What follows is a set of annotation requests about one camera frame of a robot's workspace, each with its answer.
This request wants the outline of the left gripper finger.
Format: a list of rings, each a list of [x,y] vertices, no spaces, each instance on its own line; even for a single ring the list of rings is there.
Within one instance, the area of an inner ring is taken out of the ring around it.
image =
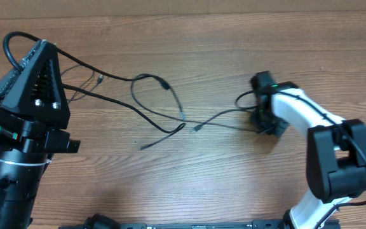
[[[68,126],[70,111],[60,76],[57,47],[38,41],[24,59],[23,71],[12,69],[0,91],[0,107],[59,129]]]
[[[44,107],[48,105],[48,42],[38,41],[0,80],[0,107]]]

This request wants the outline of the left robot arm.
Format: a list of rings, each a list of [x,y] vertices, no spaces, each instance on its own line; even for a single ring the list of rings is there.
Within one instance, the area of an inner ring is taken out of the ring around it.
[[[38,41],[0,80],[0,228],[27,228],[37,189],[56,153],[75,153],[80,142],[66,128],[70,111],[57,47]]]

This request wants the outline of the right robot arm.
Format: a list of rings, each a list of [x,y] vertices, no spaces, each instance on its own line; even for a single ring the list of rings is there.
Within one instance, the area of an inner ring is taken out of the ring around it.
[[[340,228],[330,217],[342,207],[366,205],[366,125],[346,120],[311,100],[295,83],[277,83],[270,72],[250,80],[259,132],[280,137],[288,126],[306,138],[308,190],[282,219],[265,228]]]

